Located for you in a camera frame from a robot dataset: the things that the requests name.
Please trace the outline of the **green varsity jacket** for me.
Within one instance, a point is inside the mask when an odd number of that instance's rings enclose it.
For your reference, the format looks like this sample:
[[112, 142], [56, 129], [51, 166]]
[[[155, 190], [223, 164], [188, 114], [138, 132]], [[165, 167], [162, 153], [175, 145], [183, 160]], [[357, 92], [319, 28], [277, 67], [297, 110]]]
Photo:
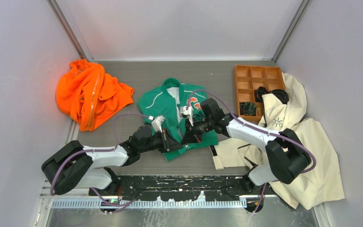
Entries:
[[176, 141], [181, 142], [186, 133], [187, 119], [180, 117], [180, 109], [190, 105], [195, 119], [203, 117], [200, 103], [207, 99], [206, 93], [202, 91], [205, 89], [199, 85], [168, 78], [162, 85], [144, 93], [137, 105], [143, 115], [164, 116], [162, 128], [165, 128]]

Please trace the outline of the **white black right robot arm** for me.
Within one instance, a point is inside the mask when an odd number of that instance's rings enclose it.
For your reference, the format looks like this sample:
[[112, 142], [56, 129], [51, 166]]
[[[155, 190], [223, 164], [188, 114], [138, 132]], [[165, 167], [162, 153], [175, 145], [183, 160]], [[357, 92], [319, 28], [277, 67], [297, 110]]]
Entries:
[[180, 110], [180, 116], [186, 118], [183, 143], [201, 142], [205, 133], [215, 131], [243, 140], [266, 154], [267, 160], [263, 164], [255, 164], [245, 175], [243, 187], [247, 193], [256, 194], [263, 184], [269, 182], [290, 184], [305, 169], [314, 166], [315, 159], [293, 130], [269, 130], [233, 113], [224, 113], [213, 98], [204, 100], [200, 106], [204, 114], [200, 121], [194, 120], [190, 105]]

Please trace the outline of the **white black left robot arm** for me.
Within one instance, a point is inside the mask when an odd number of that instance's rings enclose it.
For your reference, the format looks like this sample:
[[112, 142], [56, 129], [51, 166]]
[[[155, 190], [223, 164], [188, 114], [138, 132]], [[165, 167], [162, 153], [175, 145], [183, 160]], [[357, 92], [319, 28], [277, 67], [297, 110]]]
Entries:
[[168, 153], [182, 147], [166, 129], [153, 133], [151, 127], [141, 126], [118, 146], [89, 147], [72, 140], [43, 162], [41, 170], [54, 195], [88, 188], [114, 195], [119, 182], [109, 169], [111, 166], [129, 166], [144, 152], [158, 150]]

